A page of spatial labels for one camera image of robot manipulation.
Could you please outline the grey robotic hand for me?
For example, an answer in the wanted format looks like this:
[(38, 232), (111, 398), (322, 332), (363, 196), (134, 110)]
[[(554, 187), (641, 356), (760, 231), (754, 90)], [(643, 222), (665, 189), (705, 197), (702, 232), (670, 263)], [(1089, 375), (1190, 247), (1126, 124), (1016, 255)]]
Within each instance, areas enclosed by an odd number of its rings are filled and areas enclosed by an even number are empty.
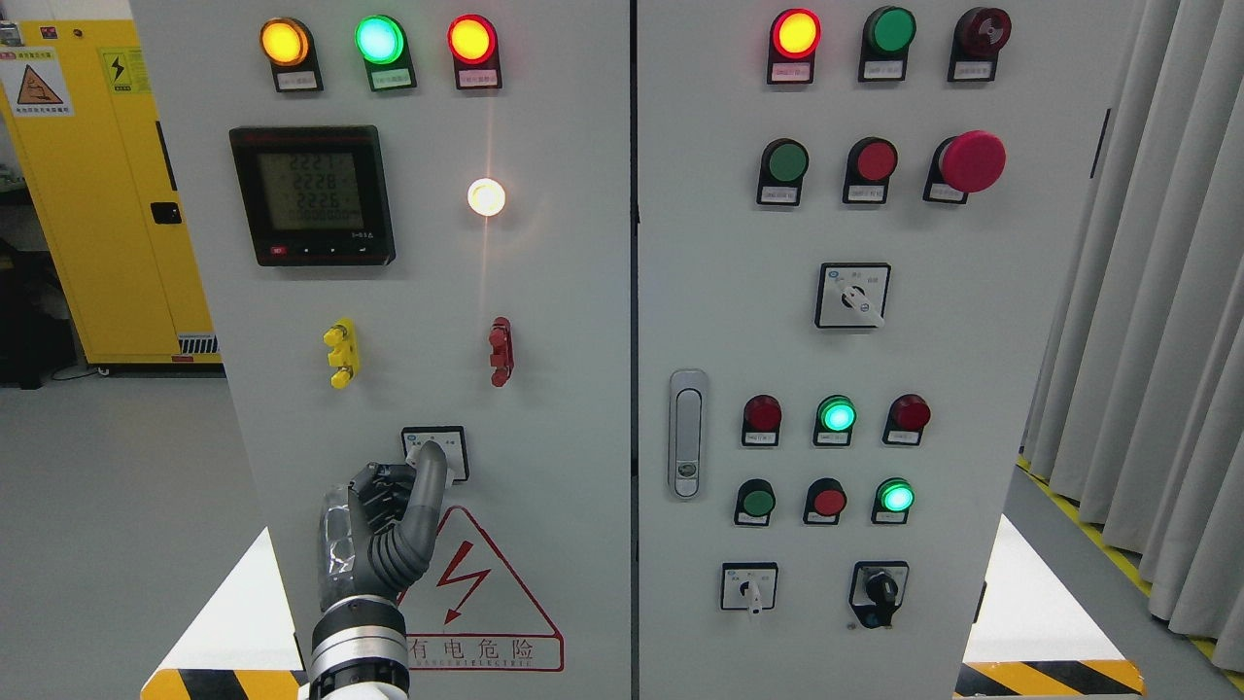
[(404, 464), (368, 464), (323, 499), (317, 550), (321, 610), (355, 596), (396, 598), (430, 566), (449, 464), (439, 443)]

